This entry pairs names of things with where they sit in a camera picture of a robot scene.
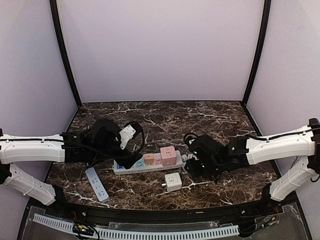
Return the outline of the white multicolour power strip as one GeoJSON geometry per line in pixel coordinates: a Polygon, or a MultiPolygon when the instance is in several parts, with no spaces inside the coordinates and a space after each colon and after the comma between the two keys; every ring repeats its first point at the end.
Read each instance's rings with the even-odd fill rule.
{"type": "Polygon", "coordinates": [[[115,160],[113,161],[113,172],[116,175],[129,175],[129,174],[140,174],[140,173],[148,173],[148,172],[157,172],[164,171],[170,169],[178,169],[183,166],[183,161],[181,158],[181,153],[179,150],[175,151],[176,153],[176,164],[170,166],[163,166],[161,162],[161,154],[154,153],[154,162],[153,164],[145,164],[145,160],[142,157],[138,160],[130,169],[126,169],[123,166],[120,166],[115,160]]]}

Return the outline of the small pink charger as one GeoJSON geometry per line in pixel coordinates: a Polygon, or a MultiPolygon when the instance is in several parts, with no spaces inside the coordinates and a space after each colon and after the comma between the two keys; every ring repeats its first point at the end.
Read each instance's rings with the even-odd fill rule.
{"type": "Polygon", "coordinates": [[[155,155],[153,153],[146,153],[143,155],[144,164],[147,167],[153,166],[155,162],[155,155]]]}

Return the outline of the white cube socket adapter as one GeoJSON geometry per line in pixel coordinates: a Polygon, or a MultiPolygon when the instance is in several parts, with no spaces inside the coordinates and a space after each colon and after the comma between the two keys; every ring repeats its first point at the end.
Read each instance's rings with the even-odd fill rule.
{"type": "Polygon", "coordinates": [[[178,172],[166,174],[164,176],[163,187],[166,188],[167,192],[178,191],[182,189],[182,180],[178,172]]]}

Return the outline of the pink cube socket adapter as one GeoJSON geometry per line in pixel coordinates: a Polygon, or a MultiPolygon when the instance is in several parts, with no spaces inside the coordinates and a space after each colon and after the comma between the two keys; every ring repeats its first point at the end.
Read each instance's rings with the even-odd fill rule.
{"type": "Polygon", "coordinates": [[[177,163],[177,154],[173,146],[160,148],[161,164],[163,167],[174,166],[177,163]]]}

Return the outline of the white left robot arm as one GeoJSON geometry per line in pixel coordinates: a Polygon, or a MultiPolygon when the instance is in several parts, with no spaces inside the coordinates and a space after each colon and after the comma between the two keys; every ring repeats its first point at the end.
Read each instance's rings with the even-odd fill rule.
{"type": "Polygon", "coordinates": [[[0,135],[0,183],[29,196],[45,206],[63,203],[61,187],[44,183],[21,170],[18,162],[86,163],[92,167],[114,160],[130,169],[142,158],[141,150],[130,151],[128,143],[138,135],[145,138],[142,126],[128,122],[123,128],[109,119],[98,119],[84,131],[47,136],[0,135]]]}

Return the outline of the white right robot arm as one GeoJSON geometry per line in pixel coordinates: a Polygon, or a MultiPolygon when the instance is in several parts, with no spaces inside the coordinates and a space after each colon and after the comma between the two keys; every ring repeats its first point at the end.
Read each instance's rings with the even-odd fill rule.
{"type": "Polygon", "coordinates": [[[207,134],[187,133],[183,138],[192,159],[186,161],[194,176],[209,175],[214,180],[262,162],[299,157],[281,178],[263,188],[262,200],[281,202],[306,181],[320,174],[320,122],[311,118],[308,125],[269,136],[244,136],[231,139],[226,146],[207,134]]]}

